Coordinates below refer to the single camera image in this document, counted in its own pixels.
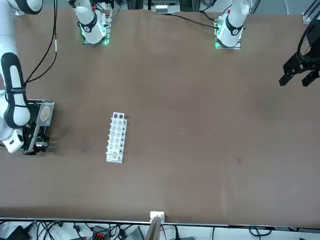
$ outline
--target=brown tabletop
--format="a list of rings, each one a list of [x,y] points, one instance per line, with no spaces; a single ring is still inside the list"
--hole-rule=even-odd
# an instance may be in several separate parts
[[[27,78],[53,14],[15,20]],[[109,46],[83,46],[73,10],[59,9],[57,61],[27,88],[56,102],[51,146],[0,149],[0,214],[319,227],[320,82],[278,82],[304,29],[297,15],[250,15],[242,50],[216,50],[211,29],[121,10]],[[112,112],[128,119],[122,164],[106,162]]]

